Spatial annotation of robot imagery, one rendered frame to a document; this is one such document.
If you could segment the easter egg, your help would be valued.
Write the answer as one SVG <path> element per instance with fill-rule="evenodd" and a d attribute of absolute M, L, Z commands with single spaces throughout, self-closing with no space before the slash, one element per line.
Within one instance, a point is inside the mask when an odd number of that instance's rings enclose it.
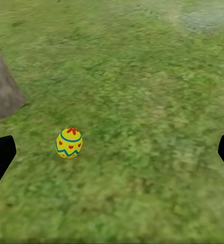
<path fill-rule="evenodd" d="M 57 153 L 63 158 L 73 158 L 77 156 L 82 148 L 82 137 L 75 128 L 67 128 L 60 133 L 56 144 Z"/>

